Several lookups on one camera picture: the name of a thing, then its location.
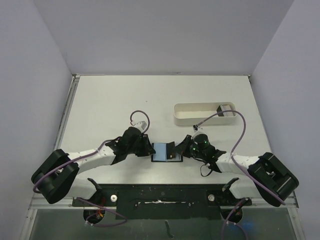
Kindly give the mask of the black VIP credit card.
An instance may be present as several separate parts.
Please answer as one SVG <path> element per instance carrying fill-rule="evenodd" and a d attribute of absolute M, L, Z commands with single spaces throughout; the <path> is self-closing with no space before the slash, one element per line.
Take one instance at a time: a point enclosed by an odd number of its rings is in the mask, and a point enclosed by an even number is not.
<path fill-rule="evenodd" d="M 176 151 L 175 151 L 175 142 L 169 142 L 166 144 L 166 159 L 172 160 L 176 158 Z"/>

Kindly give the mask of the black card holder wallet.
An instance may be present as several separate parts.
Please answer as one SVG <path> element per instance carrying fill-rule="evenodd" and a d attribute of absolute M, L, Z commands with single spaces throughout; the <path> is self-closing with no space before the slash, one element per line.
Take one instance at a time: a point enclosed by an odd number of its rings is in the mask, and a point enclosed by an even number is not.
<path fill-rule="evenodd" d="M 151 156 L 151 162 L 153 163 L 174 163 L 174 162 L 183 162 L 183 157 L 176 153 L 176 157 L 174 159 L 167 160 L 166 155 L 166 144 L 155 142 L 152 143 L 153 149 L 156 151 L 154 155 Z"/>

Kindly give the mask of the stack of silver credit cards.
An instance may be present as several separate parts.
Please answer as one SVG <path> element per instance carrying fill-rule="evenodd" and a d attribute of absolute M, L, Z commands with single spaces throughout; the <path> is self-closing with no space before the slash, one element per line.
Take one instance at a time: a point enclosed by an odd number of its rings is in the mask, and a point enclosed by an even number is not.
<path fill-rule="evenodd" d="M 229 104 L 222 104 L 218 106 L 216 111 L 219 117 L 233 117 L 234 113 L 231 110 L 232 107 Z"/>

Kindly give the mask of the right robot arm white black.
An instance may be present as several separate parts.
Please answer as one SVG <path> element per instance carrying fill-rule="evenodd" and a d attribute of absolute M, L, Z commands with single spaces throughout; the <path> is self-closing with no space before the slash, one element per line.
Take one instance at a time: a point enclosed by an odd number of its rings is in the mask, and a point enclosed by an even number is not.
<path fill-rule="evenodd" d="M 204 133 L 187 135 L 174 151 L 204 163 L 212 172 L 247 176 L 249 180 L 236 180 L 222 192 L 223 200 L 230 205 L 242 198 L 262 198 L 279 207 L 299 186 L 297 177 L 273 153 L 242 156 L 219 150 Z"/>

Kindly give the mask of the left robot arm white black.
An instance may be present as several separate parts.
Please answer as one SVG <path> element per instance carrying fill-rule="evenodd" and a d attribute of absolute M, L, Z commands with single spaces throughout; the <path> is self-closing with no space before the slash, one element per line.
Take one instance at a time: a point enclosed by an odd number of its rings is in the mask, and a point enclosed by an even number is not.
<path fill-rule="evenodd" d="M 132 126 L 122 136 L 105 140 L 94 149 L 73 153 L 56 149 L 32 175 L 33 192 L 41 194 L 49 204 L 73 197 L 95 206 L 102 199 L 102 188 L 92 177 L 80 179 L 79 174 L 115 165 L 128 155 L 148 157 L 155 153 L 148 135 Z"/>

